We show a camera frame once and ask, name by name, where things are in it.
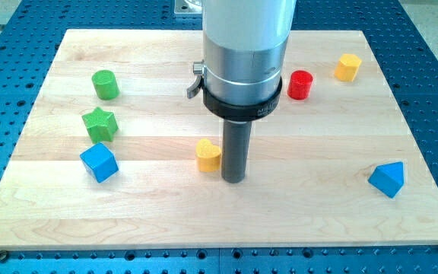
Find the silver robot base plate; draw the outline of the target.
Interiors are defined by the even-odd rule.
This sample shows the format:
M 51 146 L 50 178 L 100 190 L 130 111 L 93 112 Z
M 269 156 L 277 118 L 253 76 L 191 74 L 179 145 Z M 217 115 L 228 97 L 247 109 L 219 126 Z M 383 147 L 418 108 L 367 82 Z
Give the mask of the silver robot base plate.
M 202 13 L 202 0 L 174 0 L 174 14 L 192 16 Z

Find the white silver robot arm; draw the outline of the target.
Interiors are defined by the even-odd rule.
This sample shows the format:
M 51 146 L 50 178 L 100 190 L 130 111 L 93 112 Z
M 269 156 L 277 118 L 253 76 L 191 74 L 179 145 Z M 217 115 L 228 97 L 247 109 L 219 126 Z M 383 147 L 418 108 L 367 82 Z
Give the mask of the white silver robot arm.
M 204 0 L 205 87 L 233 105 L 278 89 L 295 0 Z

